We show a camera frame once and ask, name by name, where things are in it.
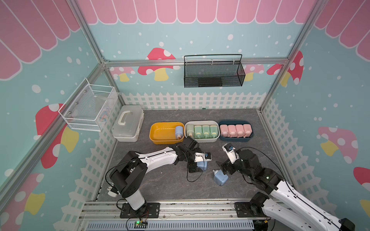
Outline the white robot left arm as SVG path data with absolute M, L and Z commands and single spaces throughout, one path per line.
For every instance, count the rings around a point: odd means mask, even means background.
M 128 152 L 116 166 L 107 171 L 105 180 L 114 193 L 120 194 L 127 201 L 132 210 L 141 212 L 146 208 L 146 200 L 139 188 L 148 172 L 185 161 L 187 174 L 202 173 L 211 159 L 211 153 L 202 151 L 197 141 L 187 137 L 182 142 L 170 144 L 153 153 Z

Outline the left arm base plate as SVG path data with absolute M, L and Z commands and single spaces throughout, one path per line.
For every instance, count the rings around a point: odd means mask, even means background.
M 134 210 L 128 203 L 117 208 L 120 210 L 120 218 L 158 218 L 160 203 L 144 203 L 138 210 Z

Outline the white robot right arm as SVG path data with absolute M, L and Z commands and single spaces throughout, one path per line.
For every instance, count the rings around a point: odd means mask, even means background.
M 251 212 L 262 212 L 296 231 L 353 231 L 347 218 L 338 218 L 321 209 L 296 191 L 284 177 L 260 163 L 253 148 L 239 150 L 228 143 L 222 147 L 228 160 L 220 165 L 223 173 L 239 172 L 248 184 L 260 190 L 251 200 Z

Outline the pale green round sharpener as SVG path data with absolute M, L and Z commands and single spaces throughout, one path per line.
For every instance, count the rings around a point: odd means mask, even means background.
M 186 125 L 186 133 L 188 137 L 194 137 L 194 125 L 193 124 L 187 124 Z

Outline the white plastic storage tub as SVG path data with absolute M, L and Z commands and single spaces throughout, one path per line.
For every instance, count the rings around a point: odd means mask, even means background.
M 213 120 L 203 120 L 203 121 L 189 121 L 189 122 L 187 122 L 186 124 L 185 124 L 185 132 L 186 132 L 186 125 L 187 124 L 193 124 L 194 126 L 195 125 L 200 125 L 200 126 L 203 126 L 203 125 L 209 125 L 209 126 L 211 126 L 211 125 L 217 125 L 218 126 L 218 123 L 217 122 L 215 122 L 215 121 L 213 121 Z M 197 142 L 199 142 L 199 143 L 206 143 L 206 142 L 216 142 L 217 141 L 217 139 L 220 137 L 220 130 L 219 130 L 219 128 L 218 128 L 218 132 L 219 132 L 219 134 L 218 134 L 218 137 L 217 138 L 215 138 L 215 139 L 212 139 L 211 137 L 210 138 L 208 138 L 208 139 L 205 139 L 205 138 L 201 138 L 201 139 L 196 139 L 195 137 L 193 137 L 193 139 L 195 139 Z

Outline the yellow plastic storage tub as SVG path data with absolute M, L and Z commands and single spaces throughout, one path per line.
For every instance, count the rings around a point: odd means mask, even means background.
M 180 127 L 182 137 L 178 139 L 176 128 Z M 181 122 L 158 122 L 154 123 L 150 128 L 149 138 L 154 144 L 175 144 L 182 142 L 185 135 L 185 126 Z

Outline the blue sharpener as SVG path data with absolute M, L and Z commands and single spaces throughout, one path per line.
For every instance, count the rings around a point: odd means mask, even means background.
M 198 167 L 199 169 L 201 169 L 202 171 L 206 171 L 207 166 L 208 166 L 208 162 L 207 162 L 207 161 L 205 161 L 205 160 L 203 160 L 203 161 L 199 161 L 199 162 L 197 163 L 197 167 Z
M 175 127 L 175 137 L 177 140 L 181 140 L 184 136 L 184 128 L 183 126 L 176 126 Z
M 220 169 L 214 169 L 214 181 L 217 185 L 223 186 L 228 181 L 228 176 L 224 174 Z

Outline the pink sharpener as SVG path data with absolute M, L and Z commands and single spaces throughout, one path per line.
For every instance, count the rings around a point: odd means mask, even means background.
M 250 124 L 243 124 L 244 138 L 250 137 L 252 135 L 252 127 Z
M 228 125 L 226 125 L 226 124 L 220 125 L 220 135 L 222 137 L 229 137 Z
M 235 138 L 238 136 L 238 132 L 235 125 L 228 125 L 228 137 Z
M 244 126 L 241 125 L 241 124 L 238 124 L 238 125 L 235 125 L 235 127 L 236 127 L 236 131 L 237 131 L 237 138 L 244 137 L 244 135 L 245 135 Z

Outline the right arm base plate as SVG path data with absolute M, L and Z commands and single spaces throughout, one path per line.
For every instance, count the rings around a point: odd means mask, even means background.
M 234 203 L 234 209 L 238 218 L 264 218 L 271 219 L 267 216 L 262 208 L 263 203 L 260 202 L 236 202 Z

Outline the dark teal storage tub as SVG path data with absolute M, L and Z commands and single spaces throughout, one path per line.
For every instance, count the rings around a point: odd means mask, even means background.
M 231 119 L 231 120 L 221 120 L 218 124 L 219 124 L 219 128 L 220 128 L 220 125 L 222 125 L 222 124 L 226 124 L 226 125 L 250 124 L 251 125 L 251 123 L 246 121 L 246 120 L 233 120 L 233 119 Z M 244 138 L 244 137 L 229 138 L 229 137 L 222 137 L 220 135 L 219 139 L 221 139 L 222 141 L 229 141 L 229 142 L 232 142 L 232 141 L 234 141 L 234 142 L 248 142 L 253 137 L 254 137 L 254 132 L 253 132 L 253 128 L 252 128 L 252 135 L 250 137 L 247 137 L 247 138 Z

